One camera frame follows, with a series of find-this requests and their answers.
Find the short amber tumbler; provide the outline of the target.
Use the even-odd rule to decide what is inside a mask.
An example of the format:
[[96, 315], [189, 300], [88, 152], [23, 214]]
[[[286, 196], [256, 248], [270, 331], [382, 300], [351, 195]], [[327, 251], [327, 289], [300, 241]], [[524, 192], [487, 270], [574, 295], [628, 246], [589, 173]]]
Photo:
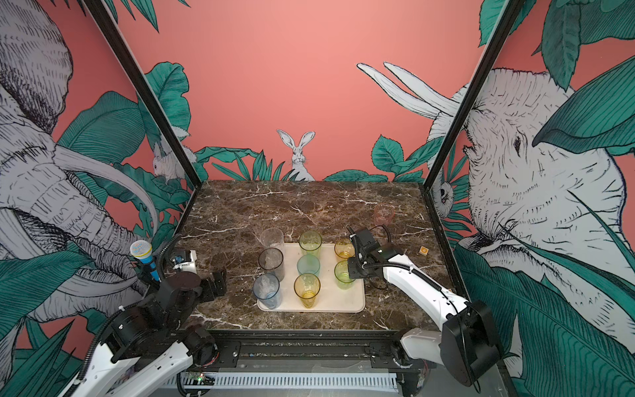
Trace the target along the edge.
[[334, 252], [340, 260], [347, 260], [355, 256], [355, 248], [349, 238], [342, 238], [335, 242]]

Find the short green tumbler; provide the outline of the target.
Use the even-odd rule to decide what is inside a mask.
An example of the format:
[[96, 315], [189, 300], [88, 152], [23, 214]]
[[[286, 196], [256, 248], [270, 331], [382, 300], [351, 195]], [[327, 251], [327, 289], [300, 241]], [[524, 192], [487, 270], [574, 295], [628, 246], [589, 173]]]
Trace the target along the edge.
[[339, 261], [334, 267], [334, 276], [339, 289], [350, 289], [354, 285], [354, 279], [349, 276], [347, 261]]

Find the pale blue tall tumbler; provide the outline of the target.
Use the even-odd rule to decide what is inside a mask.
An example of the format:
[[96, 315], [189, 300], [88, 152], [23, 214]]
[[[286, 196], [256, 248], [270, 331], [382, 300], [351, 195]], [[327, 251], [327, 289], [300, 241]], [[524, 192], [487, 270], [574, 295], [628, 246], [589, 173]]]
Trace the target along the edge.
[[252, 293], [266, 309], [277, 309], [282, 302], [280, 282], [274, 273], [257, 277], [252, 286]]

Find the tall green tumbler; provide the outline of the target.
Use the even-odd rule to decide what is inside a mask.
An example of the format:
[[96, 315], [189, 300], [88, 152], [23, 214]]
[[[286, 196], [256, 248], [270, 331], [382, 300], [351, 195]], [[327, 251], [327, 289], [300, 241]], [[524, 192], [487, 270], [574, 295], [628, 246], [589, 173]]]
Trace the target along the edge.
[[319, 257], [322, 247], [322, 235], [315, 230], [308, 230], [300, 235], [299, 246], [304, 255]]

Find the smoky grey tall tumbler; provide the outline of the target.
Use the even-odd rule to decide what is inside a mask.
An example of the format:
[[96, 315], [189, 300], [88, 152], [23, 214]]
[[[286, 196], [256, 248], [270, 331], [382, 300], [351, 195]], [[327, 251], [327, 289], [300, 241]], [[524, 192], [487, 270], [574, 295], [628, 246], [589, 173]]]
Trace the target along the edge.
[[284, 279], [284, 254], [277, 247], [269, 247], [258, 256], [258, 266], [264, 273], [273, 274], [279, 281]]

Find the frosted teal textured tumbler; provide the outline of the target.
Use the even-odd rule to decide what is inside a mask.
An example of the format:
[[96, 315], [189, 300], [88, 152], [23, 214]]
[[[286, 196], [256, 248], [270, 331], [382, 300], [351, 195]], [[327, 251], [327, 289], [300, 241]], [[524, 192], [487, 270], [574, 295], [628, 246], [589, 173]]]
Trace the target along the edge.
[[300, 275], [313, 274], [315, 276], [319, 276], [320, 269], [321, 263], [317, 256], [307, 254], [301, 256], [301, 258], [297, 261], [297, 270]]

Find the tall amber tumbler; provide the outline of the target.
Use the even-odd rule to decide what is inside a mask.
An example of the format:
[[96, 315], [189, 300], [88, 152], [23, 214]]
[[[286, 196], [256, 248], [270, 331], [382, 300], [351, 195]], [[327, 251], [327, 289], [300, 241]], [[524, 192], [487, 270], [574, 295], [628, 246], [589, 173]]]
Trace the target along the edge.
[[315, 274], [304, 273], [295, 279], [294, 293], [299, 297], [302, 305], [306, 309], [312, 309], [321, 290], [321, 286], [321, 281]]

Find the clear tall plastic tumbler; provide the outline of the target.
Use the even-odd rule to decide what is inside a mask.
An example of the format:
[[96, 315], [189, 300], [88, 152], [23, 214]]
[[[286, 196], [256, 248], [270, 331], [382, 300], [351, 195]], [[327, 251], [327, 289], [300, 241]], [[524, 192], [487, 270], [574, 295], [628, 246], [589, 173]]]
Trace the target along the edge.
[[284, 251], [284, 233], [279, 228], [267, 228], [260, 234], [259, 241], [264, 248]]

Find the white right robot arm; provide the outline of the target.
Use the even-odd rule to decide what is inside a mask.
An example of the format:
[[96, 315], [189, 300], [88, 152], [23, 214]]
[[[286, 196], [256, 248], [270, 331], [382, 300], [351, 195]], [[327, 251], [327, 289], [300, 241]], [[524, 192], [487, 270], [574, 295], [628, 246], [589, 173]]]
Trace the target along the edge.
[[484, 302], [454, 294], [405, 255], [376, 260], [357, 254], [347, 264], [350, 278], [382, 277], [410, 297], [437, 326], [437, 332], [412, 329], [401, 337], [409, 358], [441, 364], [467, 387], [475, 386], [502, 358], [494, 315]]

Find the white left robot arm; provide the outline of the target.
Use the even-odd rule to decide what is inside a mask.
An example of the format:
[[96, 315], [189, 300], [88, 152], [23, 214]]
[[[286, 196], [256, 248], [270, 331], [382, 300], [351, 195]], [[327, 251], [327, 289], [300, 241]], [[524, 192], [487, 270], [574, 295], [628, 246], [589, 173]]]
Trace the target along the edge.
[[118, 309], [107, 320], [61, 395], [149, 396], [190, 367], [218, 361], [220, 349], [205, 327], [181, 326], [199, 303], [226, 294], [226, 271], [215, 271], [206, 279], [181, 271], [156, 287], [156, 292]]

